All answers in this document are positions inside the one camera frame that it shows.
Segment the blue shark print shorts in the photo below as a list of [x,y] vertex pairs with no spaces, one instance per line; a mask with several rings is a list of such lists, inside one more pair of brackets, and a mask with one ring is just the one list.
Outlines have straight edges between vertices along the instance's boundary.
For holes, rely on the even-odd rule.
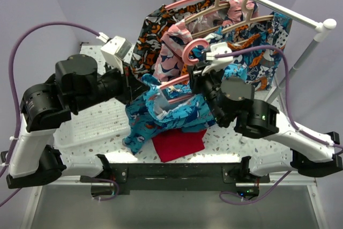
[[168,98],[173,100],[190,94],[189,83],[160,90],[161,81],[150,74],[143,75],[141,81],[148,86],[148,91],[125,107],[130,133],[123,139],[123,144],[132,154],[138,153],[148,140],[164,131],[199,132],[216,124],[201,94],[174,104],[168,102]]

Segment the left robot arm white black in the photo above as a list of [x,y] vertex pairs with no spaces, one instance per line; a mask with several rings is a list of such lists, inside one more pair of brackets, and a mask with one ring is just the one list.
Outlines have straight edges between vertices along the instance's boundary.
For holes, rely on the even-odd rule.
[[115,99],[126,105],[148,91],[128,65],[98,73],[90,56],[77,54],[57,62],[55,72],[41,84],[28,88],[19,106],[19,134],[15,147],[2,152],[9,158],[6,182],[10,189],[50,184],[63,176],[86,176],[105,182],[112,168],[105,155],[89,158],[65,156],[49,145],[62,123],[95,105]]

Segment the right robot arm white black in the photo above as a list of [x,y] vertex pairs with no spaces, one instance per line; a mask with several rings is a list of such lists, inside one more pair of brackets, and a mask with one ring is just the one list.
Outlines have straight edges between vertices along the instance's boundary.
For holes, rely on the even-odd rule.
[[263,139],[282,144],[286,149],[259,157],[246,156],[228,173],[239,182],[251,182],[270,173],[297,171],[299,174],[322,178],[342,171],[342,157],[334,151],[336,132],[314,133],[295,129],[289,118],[272,104],[255,99],[253,86],[236,76],[224,77],[224,71],[203,74],[205,66],[188,67],[190,87],[201,94],[218,126],[228,128],[250,139]]

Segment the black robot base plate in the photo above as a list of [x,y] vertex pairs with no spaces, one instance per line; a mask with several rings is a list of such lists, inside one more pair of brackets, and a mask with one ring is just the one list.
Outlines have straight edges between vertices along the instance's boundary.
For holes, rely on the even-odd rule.
[[136,190],[227,191],[237,183],[268,183],[269,176],[249,175],[240,163],[112,163],[119,193]]

